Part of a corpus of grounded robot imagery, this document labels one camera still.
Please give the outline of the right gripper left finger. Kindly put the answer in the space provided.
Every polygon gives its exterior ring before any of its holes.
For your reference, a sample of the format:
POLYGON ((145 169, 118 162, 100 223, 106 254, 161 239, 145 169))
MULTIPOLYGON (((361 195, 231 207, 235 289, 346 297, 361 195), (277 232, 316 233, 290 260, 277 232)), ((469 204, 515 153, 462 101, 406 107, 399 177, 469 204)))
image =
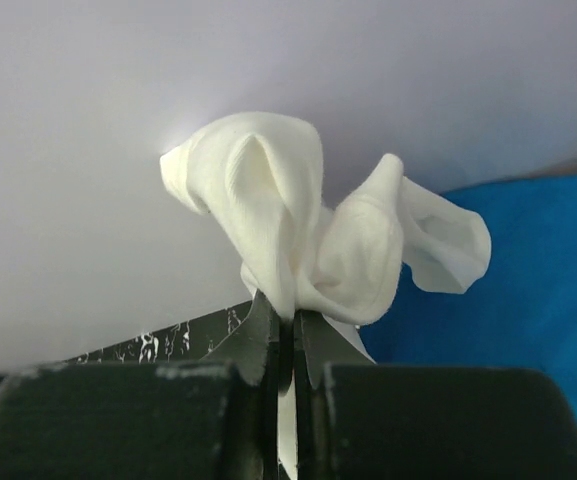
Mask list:
POLYGON ((257 294, 204 358, 53 364, 0 384, 0 479, 276 479, 279 319, 257 294))

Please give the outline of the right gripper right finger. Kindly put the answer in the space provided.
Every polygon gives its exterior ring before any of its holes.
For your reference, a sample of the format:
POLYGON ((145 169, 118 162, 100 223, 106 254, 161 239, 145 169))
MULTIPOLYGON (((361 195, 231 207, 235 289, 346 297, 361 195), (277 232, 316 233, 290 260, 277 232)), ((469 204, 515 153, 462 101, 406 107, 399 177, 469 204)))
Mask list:
POLYGON ((301 311, 294 387, 302 479, 577 479, 577 421, 535 370, 376 365, 301 311))

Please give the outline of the white t shirt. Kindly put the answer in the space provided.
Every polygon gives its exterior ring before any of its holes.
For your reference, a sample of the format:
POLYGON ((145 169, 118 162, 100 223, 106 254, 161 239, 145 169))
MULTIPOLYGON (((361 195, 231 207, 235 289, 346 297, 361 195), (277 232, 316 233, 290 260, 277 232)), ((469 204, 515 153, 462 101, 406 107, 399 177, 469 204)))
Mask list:
POLYGON ((409 180, 393 154, 325 206, 321 139, 298 118, 218 119, 164 154, 160 170, 170 195, 224 230, 251 293, 284 318, 321 313, 356 354, 360 327, 388 311, 404 267, 423 291, 461 294, 491 260, 483 218, 409 180))

